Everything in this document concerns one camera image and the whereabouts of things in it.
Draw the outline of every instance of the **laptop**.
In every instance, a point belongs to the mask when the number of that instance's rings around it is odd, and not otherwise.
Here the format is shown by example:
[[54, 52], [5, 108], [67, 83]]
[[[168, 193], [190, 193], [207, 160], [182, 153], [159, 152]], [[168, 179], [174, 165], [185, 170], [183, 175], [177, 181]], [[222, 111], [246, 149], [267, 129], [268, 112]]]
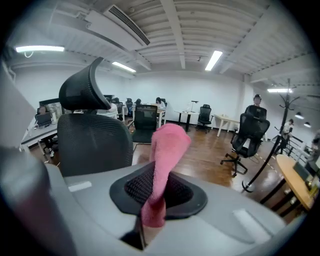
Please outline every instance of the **laptop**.
[[48, 126], [52, 123], [51, 113], [38, 114], [35, 116], [35, 119], [37, 120], [39, 127]]

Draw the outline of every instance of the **seat cushion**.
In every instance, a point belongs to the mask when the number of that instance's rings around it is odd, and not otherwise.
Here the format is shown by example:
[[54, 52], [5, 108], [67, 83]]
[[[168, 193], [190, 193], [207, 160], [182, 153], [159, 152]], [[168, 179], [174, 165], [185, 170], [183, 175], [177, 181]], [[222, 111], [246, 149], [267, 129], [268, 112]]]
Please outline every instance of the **seat cushion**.
[[135, 130], [132, 134], [132, 141], [136, 143], [151, 143], [151, 137], [155, 130]]
[[199, 122], [201, 124], [205, 124], [205, 125], [211, 125], [211, 122], [209, 120], [199, 120]]

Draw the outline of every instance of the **office room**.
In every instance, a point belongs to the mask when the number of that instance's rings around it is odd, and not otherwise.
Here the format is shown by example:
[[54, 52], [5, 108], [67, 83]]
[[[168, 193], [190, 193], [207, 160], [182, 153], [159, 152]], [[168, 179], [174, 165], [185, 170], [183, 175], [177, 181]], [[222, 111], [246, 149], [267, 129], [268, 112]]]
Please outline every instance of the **office room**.
[[27, 251], [277, 255], [306, 235], [320, 66], [294, 7], [22, 7], [1, 50], [0, 182]]

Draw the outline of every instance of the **pink cloth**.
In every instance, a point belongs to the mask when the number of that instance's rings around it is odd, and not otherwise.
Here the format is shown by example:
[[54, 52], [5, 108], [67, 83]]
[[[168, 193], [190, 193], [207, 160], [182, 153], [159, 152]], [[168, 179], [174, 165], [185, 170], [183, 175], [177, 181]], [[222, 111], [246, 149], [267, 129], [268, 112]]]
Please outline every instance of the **pink cloth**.
[[166, 202], [163, 197], [170, 171], [191, 143], [181, 126], [167, 123], [152, 135], [150, 161], [155, 161], [152, 194], [141, 209], [142, 224], [159, 228], [165, 224]]

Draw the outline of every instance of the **cable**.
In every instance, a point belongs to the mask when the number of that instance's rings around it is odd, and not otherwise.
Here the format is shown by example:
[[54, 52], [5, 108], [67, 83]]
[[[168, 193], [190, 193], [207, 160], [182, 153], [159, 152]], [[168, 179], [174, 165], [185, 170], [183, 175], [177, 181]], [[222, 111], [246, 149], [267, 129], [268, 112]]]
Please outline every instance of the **cable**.
[[256, 161], [253, 161], [253, 160], [251, 159], [251, 157], [249, 157], [249, 159], [250, 159], [252, 162], [254, 162], [255, 164], [259, 164], [260, 161], [259, 161], [259, 159], [256, 157], [256, 155], [254, 155], [253, 157], [254, 157], [255, 159], [257, 159], [257, 162], [256, 162]]
[[24, 56], [25, 56], [26, 58], [30, 58], [33, 54], [34, 54], [34, 52], [31, 52], [31, 54], [30, 54], [29, 56], [27, 56], [27, 55], [26, 55], [26, 52], [24, 52]]

